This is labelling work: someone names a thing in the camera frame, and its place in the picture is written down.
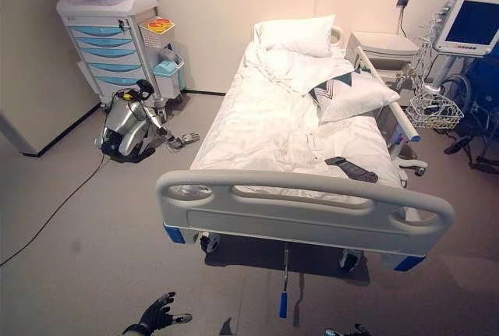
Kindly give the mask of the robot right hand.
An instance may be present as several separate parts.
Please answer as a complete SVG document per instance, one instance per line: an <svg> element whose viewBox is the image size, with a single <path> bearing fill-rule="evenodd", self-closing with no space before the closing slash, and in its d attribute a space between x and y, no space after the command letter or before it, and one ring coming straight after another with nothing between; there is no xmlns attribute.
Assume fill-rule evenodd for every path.
<svg viewBox="0 0 499 336"><path fill-rule="evenodd" d="M362 325L355 323L352 332L340 332L338 330L327 328L324 336L371 336L371 333Z"/></svg>

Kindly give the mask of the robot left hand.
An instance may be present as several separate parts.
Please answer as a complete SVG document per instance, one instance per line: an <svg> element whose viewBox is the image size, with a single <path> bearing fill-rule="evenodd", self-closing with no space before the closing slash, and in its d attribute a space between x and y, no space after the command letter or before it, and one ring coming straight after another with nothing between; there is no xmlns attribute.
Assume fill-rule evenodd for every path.
<svg viewBox="0 0 499 336"><path fill-rule="evenodd" d="M167 292L156 299L145 310L138 323L140 333L152 335L155 331L159 331L171 325L187 324L193 320L193 316L189 313L179 315L170 314L170 305L174 302L175 295L175 292Z"/></svg>

